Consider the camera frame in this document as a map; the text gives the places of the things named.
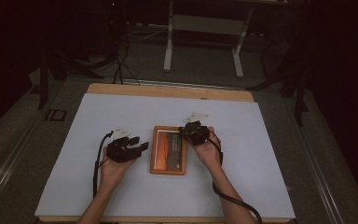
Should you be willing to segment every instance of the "picture frame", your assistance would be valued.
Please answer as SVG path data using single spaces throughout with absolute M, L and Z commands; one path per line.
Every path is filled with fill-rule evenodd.
M 186 173 L 186 141 L 178 127 L 155 126 L 150 173 L 184 175 Z

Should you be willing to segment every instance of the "white table leg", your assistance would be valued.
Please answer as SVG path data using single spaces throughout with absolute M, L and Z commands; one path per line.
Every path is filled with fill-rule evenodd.
M 170 17 L 168 18 L 168 43 L 167 48 L 165 50 L 165 59 L 164 59 L 164 72 L 171 71 L 171 61 L 172 61 L 172 8 L 173 8 L 173 0 L 170 1 Z
M 253 12 L 254 12 L 254 8 L 253 7 L 249 8 L 248 16 L 246 18 L 246 21 L 243 23 L 243 26 L 241 29 L 240 41 L 239 41 L 237 47 L 232 50 L 232 58 L 234 61 L 235 73 L 237 74 L 237 77 L 239 77 L 239 78 L 243 77 L 240 52 L 241 52 L 243 40 L 246 37 L 246 32 L 248 30 L 249 22 L 252 18 Z

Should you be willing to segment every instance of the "hand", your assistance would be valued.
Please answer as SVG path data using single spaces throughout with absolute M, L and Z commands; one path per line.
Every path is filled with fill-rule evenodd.
M 129 167 L 136 161 L 125 161 L 117 163 L 107 158 L 107 147 L 103 148 L 103 164 L 101 165 L 100 189 L 113 190 L 122 180 Z
M 214 135 L 214 128 L 208 127 L 208 130 L 212 132 L 210 134 L 210 139 L 214 141 L 220 147 L 220 141 Z M 216 146 L 207 140 L 204 144 L 198 146 L 192 146 L 197 153 L 200 161 L 206 166 L 206 168 L 211 172 L 215 168 L 220 168 L 220 153 Z

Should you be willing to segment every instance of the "floor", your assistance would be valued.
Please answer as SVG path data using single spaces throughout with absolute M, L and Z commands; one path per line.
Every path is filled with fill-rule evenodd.
M 185 35 L 176 34 L 172 71 L 163 72 L 164 32 L 160 27 L 131 31 L 123 63 L 125 84 L 244 91 L 267 79 L 261 55 L 268 41 L 263 36 L 246 39 L 240 54 L 246 74 L 239 79 L 230 52 L 235 43 L 229 38 L 216 45 L 188 41 Z M 68 68 L 70 76 L 65 81 L 50 77 L 49 98 L 43 109 L 37 110 L 39 96 L 28 92 L 0 119 L 0 223 L 43 223 L 34 210 L 81 98 L 90 83 L 111 83 L 116 70 L 116 63 L 109 65 L 95 71 L 105 79 L 92 79 Z M 38 70 L 30 77 L 37 82 Z M 308 112 L 303 113 L 304 126 L 299 127 L 293 116 L 295 98 L 282 98 L 281 86 L 276 83 L 252 94 L 260 105 L 297 223 L 358 223 L 358 188 L 312 92 L 306 92 Z M 67 111 L 65 120 L 46 119 L 50 109 Z

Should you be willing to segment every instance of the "white tag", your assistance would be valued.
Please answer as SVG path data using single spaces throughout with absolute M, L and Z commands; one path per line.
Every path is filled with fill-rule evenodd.
M 202 119 L 207 119 L 208 117 L 209 117 L 209 115 L 207 115 L 207 114 L 192 113 L 187 119 L 184 119 L 183 122 L 190 123 L 190 122 L 195 122 L 195 121 L 199 121 Z
M 117 140 L 127 136 L 130 136 L 130 133 L 127 130 L 122 128 L 116 128 L 110 138 L 112 138 L 112 140 Z

